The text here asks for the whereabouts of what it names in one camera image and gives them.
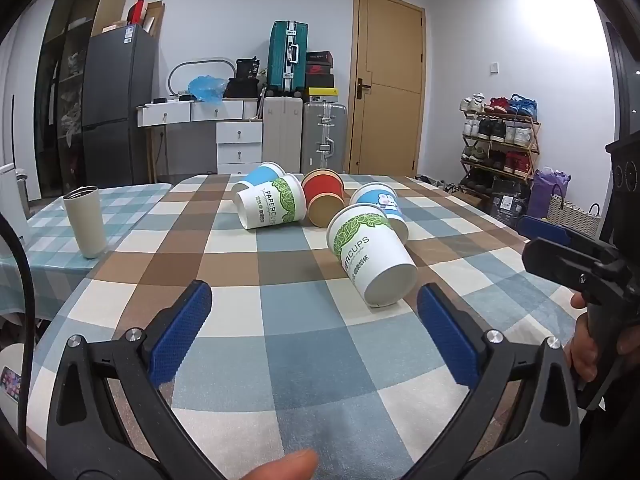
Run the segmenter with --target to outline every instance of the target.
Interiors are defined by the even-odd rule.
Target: green leaf print
[[[283,178],[274,180],[271,185],[280,193],[280,205],[286,211],[282,217],[284,223],[293,222],[296,217],[296,200],[293,198],[293,192]]]
[[[354,216],[353,218],[347,220],[340,229],[338,229],[337,234],[334,238],[334,254],[340,258],[340,253],[342,252],[342,248],[348,244],[353,237],[358,233],[361,225],[366,225],[367,227],[375,227],[377,225],[385,225],[389,229],[391,229],[391,224],[389,220],[386,219],[385,216],[380,216],[375,213],[366,213],[364,215]]]

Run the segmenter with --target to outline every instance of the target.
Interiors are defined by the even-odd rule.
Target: blue gripper pad
[[[162,322],[167,323],[164,332],[157,336],[148,354],[148,377],[156,388],[175,377],[211,312],[211,301],[211,287],[207,283],[194,280],[176,300],[174,306],[160,311],[149,324],[148,331],[153,332],[152,325],[156,324],[154,328],[158,329],[163,328]]]
[[[435,286],[422,286],[418,291],[418,316],[455,381],[473,389],[479,379],[478,352],[452,316],[457,309],[452,304],[447,309],[444,301],[450,303],[439,289],[435,291]]]
[[[571,243],[571,238],[563,227],[533,218],[533,216],[524,215],[520,218],[516,231],[529,240],[544,238],[562,246],[568,246]]]

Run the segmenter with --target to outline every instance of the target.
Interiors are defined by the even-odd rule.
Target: metal screw
[[[129,328],[124,337],[127,341],[137,341],[142,337],[142,330],[139,328]]]
[[[554,350],[558,350],[562,346],[560,340],[554,335],[546,338],[546,344],[549,345],[549,348],[553,348]]]
[[[486,333],[486,338],[489,343],[494,344],[498,344],[504,341],[504,336],[499,330],[489,330],[489,332]]]
[[[82,341],[82,336],[73,335],[69,339],[66,340],[66,344],[71,346],[71,348],[75,348]]]

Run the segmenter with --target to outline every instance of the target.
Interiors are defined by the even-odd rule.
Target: blue paper cup
[[[264,184],[265,182],[273,182],[283,176],[285,176],[285,171],[275,162],[263,162],[240,182],[236,182],[231,188],[231,191],[236,193],[244,191],[250,187],[260,186],[260,184]]]
[[[370,182],[357,190],[351,197],[350,204],[373,204],[385,212],[386,217],[402,244],[409,239],[409,227],[404,221],[398,207],[398,195],[382,182]]]

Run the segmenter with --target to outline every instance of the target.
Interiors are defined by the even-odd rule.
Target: beige tumbler
[[[62,202],[82,256],[96,258],[107,246],[98,188],[79,187],[63,196]]]

